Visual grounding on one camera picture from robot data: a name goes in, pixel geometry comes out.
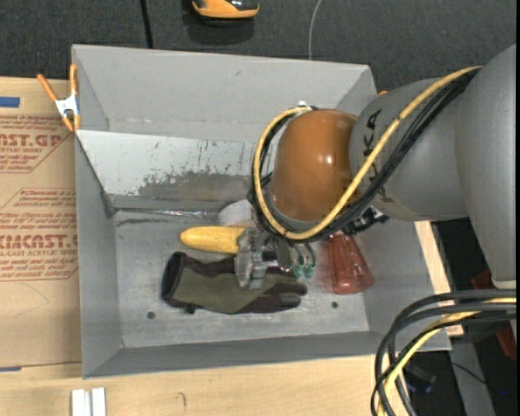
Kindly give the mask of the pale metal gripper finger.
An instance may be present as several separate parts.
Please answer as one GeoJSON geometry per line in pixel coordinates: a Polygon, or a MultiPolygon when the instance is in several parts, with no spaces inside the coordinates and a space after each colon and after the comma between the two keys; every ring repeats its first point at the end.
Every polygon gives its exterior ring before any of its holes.
{"type": "Polygon", "coordinates": [[[263,286],[267,272],[265,263],[238,263],[237,281],[241,289],[255,290],[263,286]]]}
{"type": "Polygon", "coordinates": [[[254,262],[257,255],[257,232],[244,231],[237,238],[237,255],[238,261],[254,262]]]}

